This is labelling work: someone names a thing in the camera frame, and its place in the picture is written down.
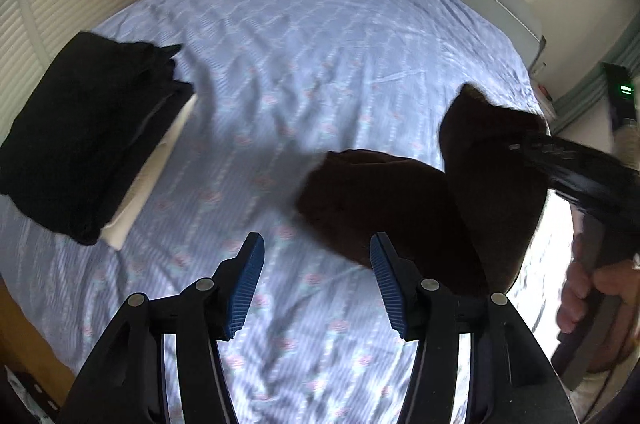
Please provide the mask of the brown pants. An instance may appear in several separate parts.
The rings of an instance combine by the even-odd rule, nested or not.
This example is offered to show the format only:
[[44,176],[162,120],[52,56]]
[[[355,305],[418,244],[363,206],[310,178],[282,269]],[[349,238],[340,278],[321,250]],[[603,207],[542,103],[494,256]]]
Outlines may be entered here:
[[386,233],[424,278],[464,296],[509,291],[548,195],[547,178],[515,144],[544,135],[536,113],[492,104],[461,86],[439,125],[444,166],[373,150],[330,151],[296,209],[332,251],[363,266]]

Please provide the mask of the green curtain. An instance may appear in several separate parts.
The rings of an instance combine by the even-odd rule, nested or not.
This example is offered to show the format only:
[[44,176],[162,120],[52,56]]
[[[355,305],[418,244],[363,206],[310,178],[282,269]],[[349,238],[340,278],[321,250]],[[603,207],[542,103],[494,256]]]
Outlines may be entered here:
[[603,62],[622,66],[635,77],[639,74],[639,15],[634,16],[629,26],[606,54],[582,78],[574,88],[552,103],[556,117],[550,121],[552,134],[559,134],[590,110],[605,96],[606,83]]

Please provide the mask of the white folded garment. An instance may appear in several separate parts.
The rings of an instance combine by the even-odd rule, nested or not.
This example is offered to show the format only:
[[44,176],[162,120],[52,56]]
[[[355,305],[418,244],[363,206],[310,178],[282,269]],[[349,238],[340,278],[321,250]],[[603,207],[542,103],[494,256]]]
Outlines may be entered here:
[[197,100],[198,95],[193,94],[184,104],[174,122],[169,126],[149,158],[146,159],[137,176],[134,177],[134,181],[112,219],[102,228],[101,240],[113,250],[120,251],[124,246],[128,233],[160,179]]

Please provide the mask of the black folded clothes stack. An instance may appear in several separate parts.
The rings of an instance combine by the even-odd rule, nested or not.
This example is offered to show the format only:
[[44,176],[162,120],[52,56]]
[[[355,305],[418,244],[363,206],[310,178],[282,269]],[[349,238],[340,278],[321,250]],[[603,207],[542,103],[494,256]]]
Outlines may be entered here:
[[79,32],[1,145],[1,192],[40,226],[93,245],[194,94],[178,44]]

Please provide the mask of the blue patterned bed sheet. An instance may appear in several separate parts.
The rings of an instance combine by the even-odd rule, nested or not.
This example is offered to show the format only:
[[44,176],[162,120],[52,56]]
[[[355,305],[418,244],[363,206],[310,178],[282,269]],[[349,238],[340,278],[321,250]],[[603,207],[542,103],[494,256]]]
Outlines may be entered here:
[[128,294],[176,294],[257,231],[262,277],[221,348],[239,420],[394,422],[414,348],[370,271],[326,251],[293,201],[330,150],[441,166],[439,123],[465,82],[536,111],[511,41],[459,0],[140,0],[98,31],[180,44],[198,100],[122,249],[82,247],[2,202],[1,274],[27,320],[78,370]]

